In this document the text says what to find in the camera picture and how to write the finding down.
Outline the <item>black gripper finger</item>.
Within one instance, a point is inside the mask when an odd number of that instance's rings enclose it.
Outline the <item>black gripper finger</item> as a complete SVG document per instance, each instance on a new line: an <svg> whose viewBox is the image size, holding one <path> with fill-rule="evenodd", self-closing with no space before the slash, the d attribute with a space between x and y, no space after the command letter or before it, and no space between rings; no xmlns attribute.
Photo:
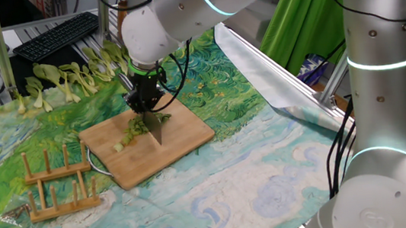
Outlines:
<svg viewBox="0 0 406 228"><path fill-rule="evenodd" d="M149 105L149 100L145 92L140 92L137 90L123 94L123 99L126 104L137 114L142 114L145 112L150 112L151 107Z"/></svg>
<svg viewBox="0 0 406 228"><path fill-rule="evenodd" d="M158 92L153 96L149 103L150 103L150 111L155 111L156 106L159 104L160 100L165 96L164 92Z"/></svg>

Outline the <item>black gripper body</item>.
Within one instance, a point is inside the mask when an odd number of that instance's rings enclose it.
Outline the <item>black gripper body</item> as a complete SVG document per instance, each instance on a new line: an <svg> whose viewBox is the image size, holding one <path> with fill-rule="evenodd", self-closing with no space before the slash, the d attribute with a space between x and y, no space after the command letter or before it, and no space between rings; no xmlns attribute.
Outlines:
<svg viewBox="0 0 406 228"><path fill-rule="evenodd" d="M154 75L134 75L133 83L135 90L145 92L148 100L155 96L156 93L161 92L161 89L157 87L158 76Z"/></svg>

